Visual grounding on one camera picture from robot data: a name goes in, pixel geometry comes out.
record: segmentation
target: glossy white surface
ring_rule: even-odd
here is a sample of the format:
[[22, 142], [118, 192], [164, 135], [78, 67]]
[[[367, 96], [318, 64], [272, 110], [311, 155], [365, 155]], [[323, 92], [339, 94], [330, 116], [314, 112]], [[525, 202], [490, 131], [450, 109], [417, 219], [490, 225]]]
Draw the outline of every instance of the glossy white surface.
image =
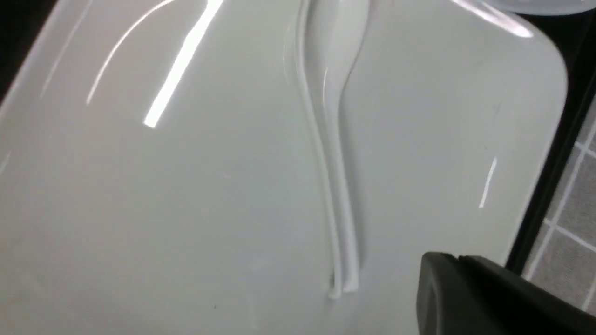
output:
[[499, 9], [520, 14], [568, 15], [596, 8], [596, 0], [486, 0]]
[[360, 286], [331, 300], [299, 7], [58, 4], [0, 109], [0, 332], [415, 334], [425, 251], [506, 258], [564, 103], [550, 41], [371, 2], [339, 105]]
[[315, 134], [330, 224], [334, 285], [329, 297], [354, 292], [360, 263], [346, 162], [342, 148], [340, 102], [360, 51], [370, 11], [369, 0], [303, 0], [294, 44], [296, 74]]

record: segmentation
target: tiled floor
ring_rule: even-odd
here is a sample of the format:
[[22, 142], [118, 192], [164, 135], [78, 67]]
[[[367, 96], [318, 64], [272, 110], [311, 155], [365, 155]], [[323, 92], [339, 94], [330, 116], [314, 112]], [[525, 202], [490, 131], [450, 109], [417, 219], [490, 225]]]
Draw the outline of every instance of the tiled floor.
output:
[[557, 186], [524, 277], [596, 315], [596, 104]]

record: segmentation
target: grid tile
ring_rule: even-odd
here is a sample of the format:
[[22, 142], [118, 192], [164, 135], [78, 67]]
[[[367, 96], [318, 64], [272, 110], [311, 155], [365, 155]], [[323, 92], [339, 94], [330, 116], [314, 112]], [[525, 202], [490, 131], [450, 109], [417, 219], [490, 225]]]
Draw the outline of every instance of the grid tile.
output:
[[586, 155], [558, 224], [596, 245], [596, 159]]
[[[591, 109], [592, 110], [590, 111], [590, 113], [591, 114], [594, 114], [594, 111], [593, 110], [596, 109], [596, 105], [595, 104], [592, 104]], [[593, 119], [594, 118], [594, 115], [588, 115], [586, 118], [588, 118], [588, 117], [590, 117], [590, 118]], [[590, 141], [590, 143], [588, 144], [588, 149], [590, 149], [592, 151], [596, 151], [596, 137], [592, 137], [592, 140], [588, 139], [588, 141]]]
[[596, 276], [596, 253], [554, 231], [532, 283], [580, 308]]
[[581, 144], [586, 143], [586, 140], [588, 139], [588, 134], [590, 133], [590, 129], [592, 128], [595, 119], [596, 104], [592, 104], [590, 106], [590, 109], [588, 110], [588, 115], [586, 115], [586, 119], [583, 121], [582, 129], [579, 131], [578, 142], [580, 142]]

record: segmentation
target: grout line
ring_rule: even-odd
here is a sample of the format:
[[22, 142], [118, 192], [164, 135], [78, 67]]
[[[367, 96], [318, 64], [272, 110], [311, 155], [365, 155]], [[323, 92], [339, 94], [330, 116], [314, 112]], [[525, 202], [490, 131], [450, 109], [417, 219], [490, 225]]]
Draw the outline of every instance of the grout line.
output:
[[577, 149], [586, 151], [586, 155], [588, 155], [588, 156], [590, 156], [592, 158], [596, 158], [596, 152], [594, 152], [590, 148], [584, 146], [580, 142], [575, 142], [573, 146], [576, 147]]
[[586, 296], [586, 300], [583, 301], [582, 311], [587, 311], [592, 299], [594, 298], [594, 292], [596, 291], [596, 277], [592, 282], [592, 286], [590, 286], [590, 290], [588, 291], [588, 295]]
[[580, 244], [583, 247], [586, 247], [590, 250], [592, 250], [593, 252], [596, 252], [596, 247], [593, 246], [592, 244], [589, 244], [588, 242], [584, 241], [583, 239], [581, 239], [579, 236], [575, 235], [574, 233], [570, 232], [569, 230], [560, 227], [560, 226], [556, 226], [555, 229], [560, 232], [561, 234], [571, 238], [573, 241], [577, 242], [578, 244]]
[[561, 216], [561, 213], [563, 212], [563, 207], [565, 206], [565, 203], [567, 202], [567, 198], [569, 198], [569, 194], [571, 193], [571, 190], [573, 188], [573, 183], [575, 182], [575, 179], [578, 177], [579, 167], [582, 164], [583, 157], [586, 155], [586, 149], [588, 148], [589, 143], [591, 143], [592, 140], [594, 139], [594, 134], [596, 134], [596, 120], [594, 120], [592, 127], [590, 128], [590, 133], [588, 133], [586, 141], [580, 147], [578, 159], [575, 161], [575, 165], [573, 166], [573, 170], [571, 172], [571, 175], [569, 176], [567, 185], [565, 185], [565, 190], [563, 191], [563, 196], [561, 197], [559, 204], [557, 204], [557, 210], [555, 211], [555, 214], [552, 216], [551, 225], [548, 228], [548, 231], [547, 231], [546, 236], [544, 237], [544, 240], [542, 240], [542, 244], [540, 245], [540, 248], [536, 252], [535, 258], [532, 260], [532, 263], [530, 264], [530, 268], [528, 269], [528, 272], [526, 275], [526, 279], [528, 281], [530, 281], [532, 279], [532, 277], [534, 276], [534, 272], [536, 272], [536, 267], [538, 266], [538, 262], [542, 258], [542, 255], [544, 254], [544, 250], [547, 248], [548, 241], [551, 239], [552, 232], [554, 231], [554, 228], [557, 226], [559, 217]]
[[530, 268], [527, 270], [527, 273], [526, 273], [527, 281], [530, 281], [532, 279], [532, 276], [534, 276], [534, 272], [536, 272], [536, 268], [538, 267], [538, 262], [540, 261], [540, 258], [542, 258], [544, 249], [547, 248], [547, 241], [550, 240], [550, 238], [552, 236], [552, 232], [554, 230], [555, 230], [554, 226], [549, 225], [547, 234], [544, 236], [544, 239], [542, 240], [542, 243], [540, 244], [540, 247], [538, 248], [538, 251], [536, 252], [536, 256], [534, 256], [534, 259], [532, 259], [532, 263], [530, 263]]

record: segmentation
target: black plastic object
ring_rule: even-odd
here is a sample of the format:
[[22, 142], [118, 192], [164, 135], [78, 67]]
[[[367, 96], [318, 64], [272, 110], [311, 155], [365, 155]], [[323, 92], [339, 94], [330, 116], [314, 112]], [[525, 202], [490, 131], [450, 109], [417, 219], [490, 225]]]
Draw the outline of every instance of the black plastic object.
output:
[[426, 253], [420, 335], [596, 334], [596, 318], [478, 256]]
[[0, 103], [56, 2], [0, 1]]

